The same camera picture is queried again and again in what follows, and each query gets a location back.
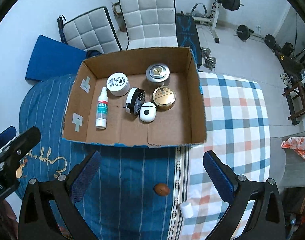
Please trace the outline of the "black and white round case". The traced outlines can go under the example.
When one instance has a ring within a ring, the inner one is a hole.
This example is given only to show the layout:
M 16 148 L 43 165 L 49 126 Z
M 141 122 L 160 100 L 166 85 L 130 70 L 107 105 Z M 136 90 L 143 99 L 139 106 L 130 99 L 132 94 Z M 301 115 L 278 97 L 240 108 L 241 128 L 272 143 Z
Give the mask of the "black and white round case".
M 126 112 L 138 116 L 142 104 L 145 102 L 145 90 L 133 87 L 129 90 L 125 101 Z

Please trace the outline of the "white spray bottle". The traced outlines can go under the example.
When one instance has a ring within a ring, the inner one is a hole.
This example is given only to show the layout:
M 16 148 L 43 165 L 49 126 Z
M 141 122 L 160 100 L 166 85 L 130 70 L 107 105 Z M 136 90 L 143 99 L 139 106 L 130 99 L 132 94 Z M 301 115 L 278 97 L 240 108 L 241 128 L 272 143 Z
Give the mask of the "white spray bottle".
M 100 95 L 98 96 L 95 127 L 97 129 L 105 129 L 107 127 L 108 115 L 108 96 L 107 88 L 103 87 Z

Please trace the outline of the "blue foam mat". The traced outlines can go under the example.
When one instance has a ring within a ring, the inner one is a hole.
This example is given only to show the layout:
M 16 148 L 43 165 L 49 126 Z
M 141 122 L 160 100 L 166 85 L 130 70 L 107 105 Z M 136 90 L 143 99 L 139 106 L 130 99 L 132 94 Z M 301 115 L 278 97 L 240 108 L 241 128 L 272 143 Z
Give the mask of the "blue foam mat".
M 51 77 L 76 74 L 87 52 L 40 35 L 31 54 L 26 80 L 43 81 Z

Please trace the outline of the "barbell on floor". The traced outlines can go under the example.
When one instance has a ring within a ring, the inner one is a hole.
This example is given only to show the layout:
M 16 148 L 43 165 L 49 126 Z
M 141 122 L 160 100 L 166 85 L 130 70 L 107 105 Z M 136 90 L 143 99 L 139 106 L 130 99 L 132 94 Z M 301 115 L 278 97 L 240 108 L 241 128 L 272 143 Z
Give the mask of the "barbell on floor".
M 244 42 L 247 41 L 250 37 L 256 37 L 263 40 L 270 49 L 273 49 L 276 46 L 276 39 L 272 35 L 267 34 L 265 37 L 262 37 L 260 35 L 255 34 L 252 29 L 249 29 L 243 24 L 237 27 L 236 34 L 238 38 Z

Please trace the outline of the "small white cylinder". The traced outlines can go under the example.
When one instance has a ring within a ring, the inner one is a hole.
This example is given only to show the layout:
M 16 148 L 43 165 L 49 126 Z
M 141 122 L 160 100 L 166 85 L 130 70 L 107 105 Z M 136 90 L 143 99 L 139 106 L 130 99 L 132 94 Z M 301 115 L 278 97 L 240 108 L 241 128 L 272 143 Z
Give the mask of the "small white cylinder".
M 194 215 L 192 204 L 190 202 L 181 203 L 180 212 L 184 219 L 192 218 Z

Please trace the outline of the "dark wooden chair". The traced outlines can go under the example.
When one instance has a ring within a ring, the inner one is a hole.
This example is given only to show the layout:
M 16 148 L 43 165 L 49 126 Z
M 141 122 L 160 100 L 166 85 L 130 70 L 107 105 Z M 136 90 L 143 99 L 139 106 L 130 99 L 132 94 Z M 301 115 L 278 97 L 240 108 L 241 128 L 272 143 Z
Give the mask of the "dark wooden chair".
M 292 87 L 286 86 L 283 97 L 287 100 L 290 113 L 287 119 L 291 121 L 293 126 L 297 126 L 300 123 L 299 118 L 305 115 L 305 78 Z

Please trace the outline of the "brown walnut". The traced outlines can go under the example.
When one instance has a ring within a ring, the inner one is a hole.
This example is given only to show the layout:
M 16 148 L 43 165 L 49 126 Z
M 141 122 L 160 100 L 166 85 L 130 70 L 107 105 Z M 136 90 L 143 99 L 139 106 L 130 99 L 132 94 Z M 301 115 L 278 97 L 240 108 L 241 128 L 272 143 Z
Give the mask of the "brown walnut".
M 165 183 L 158 183 L 154 186 L 154 191 L 159 196 L 167 196 L 170 193 L 170 188 Z

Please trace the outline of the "white round jar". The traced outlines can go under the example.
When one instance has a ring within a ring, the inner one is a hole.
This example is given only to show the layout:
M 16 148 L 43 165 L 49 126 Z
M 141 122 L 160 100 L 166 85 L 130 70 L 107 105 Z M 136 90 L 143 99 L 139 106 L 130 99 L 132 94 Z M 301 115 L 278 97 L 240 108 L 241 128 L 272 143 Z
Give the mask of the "white round jar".
M 130 90 L 130 83 L 124 73 L 117 72 L 107 79 L 106 87 L 114 96 L 124 96 Z

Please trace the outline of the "white earbud case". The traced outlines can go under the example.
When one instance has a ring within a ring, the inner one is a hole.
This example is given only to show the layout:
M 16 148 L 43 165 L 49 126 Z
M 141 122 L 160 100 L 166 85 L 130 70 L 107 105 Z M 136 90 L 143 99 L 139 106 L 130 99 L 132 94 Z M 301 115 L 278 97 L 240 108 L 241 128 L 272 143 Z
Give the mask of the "white earbud case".
M 157 107 L 152 102 L 143 103 L 140 108 L 139 118 L 142 122 L 152 122 L 157 113 Z

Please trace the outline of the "white quilted cushion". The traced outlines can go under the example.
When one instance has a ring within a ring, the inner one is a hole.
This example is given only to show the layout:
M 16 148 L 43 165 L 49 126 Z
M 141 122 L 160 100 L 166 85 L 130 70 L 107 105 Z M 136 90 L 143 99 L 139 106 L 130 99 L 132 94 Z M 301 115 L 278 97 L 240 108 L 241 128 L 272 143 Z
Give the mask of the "white quilted cushion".
M 69 46 L 84 51 L 107 54 L 122 50 L 107 7 L 98 7 L 66 22 L 62 32 Z

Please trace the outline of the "orange white patterned cloth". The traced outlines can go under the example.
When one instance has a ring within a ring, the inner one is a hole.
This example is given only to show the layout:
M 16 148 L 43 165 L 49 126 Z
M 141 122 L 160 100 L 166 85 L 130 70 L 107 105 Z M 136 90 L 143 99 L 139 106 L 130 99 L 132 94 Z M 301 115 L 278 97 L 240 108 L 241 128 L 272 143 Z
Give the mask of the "orange white patterned cloth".
M 305 137 L 290 137 L 281 143 L 281 148 L 292 149 L 305 160 Z

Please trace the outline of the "chrome dumbbell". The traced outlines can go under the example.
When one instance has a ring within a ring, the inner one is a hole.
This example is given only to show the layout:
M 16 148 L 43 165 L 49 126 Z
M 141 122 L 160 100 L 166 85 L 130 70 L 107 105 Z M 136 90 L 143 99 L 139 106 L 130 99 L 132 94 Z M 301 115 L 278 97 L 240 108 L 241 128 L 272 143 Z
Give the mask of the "chrome dumbbell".
M 211 56 L 211 50 L 209 48 L 202 47 L 201 48 L 201 55 L 204 59 L 204 66 L 210 70 L 213 70 L 216 65 L 216 58 Z

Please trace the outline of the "blue striped cloth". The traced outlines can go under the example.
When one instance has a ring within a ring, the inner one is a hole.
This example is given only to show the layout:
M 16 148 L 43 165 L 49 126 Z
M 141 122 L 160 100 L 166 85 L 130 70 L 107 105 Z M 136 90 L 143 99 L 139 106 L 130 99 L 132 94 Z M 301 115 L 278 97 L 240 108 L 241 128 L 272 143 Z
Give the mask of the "blue striped cloth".
M 20 134 L 35 126 L 40 142 L 23 158 L 22 199 L 29 180 L 53 181 L 68 175 L 89 154 L 101 155 L 99 170 L 75 204 L 97 239 L 168 239 L 173 194 L 159 196 L 158 183 L 174 185 L 174 147 L 117 147 L 63 139 L 63 121 L 74 75 L 40 81 L 20 108 Z M 65 227 L 56 203 L 49 202 L 58 226 Z

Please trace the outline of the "silver round tin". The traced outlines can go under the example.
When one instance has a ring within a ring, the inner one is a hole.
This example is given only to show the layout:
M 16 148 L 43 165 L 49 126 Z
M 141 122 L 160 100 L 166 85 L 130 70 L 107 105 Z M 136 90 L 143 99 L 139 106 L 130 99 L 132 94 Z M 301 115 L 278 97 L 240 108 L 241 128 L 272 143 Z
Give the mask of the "silver round tin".
M 146 70 L 146 78 L 153 87 L 168 86 L 170 69 L 163 63 L 152 64 Z

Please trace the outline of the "white quilted chair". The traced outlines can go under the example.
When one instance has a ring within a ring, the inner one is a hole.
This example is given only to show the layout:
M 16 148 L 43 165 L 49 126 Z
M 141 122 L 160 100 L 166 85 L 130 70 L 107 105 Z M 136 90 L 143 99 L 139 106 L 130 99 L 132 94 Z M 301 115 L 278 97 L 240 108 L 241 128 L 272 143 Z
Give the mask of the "white quilted chair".
M 127 49 L 176 47 L 175 0 L 119 0 Z

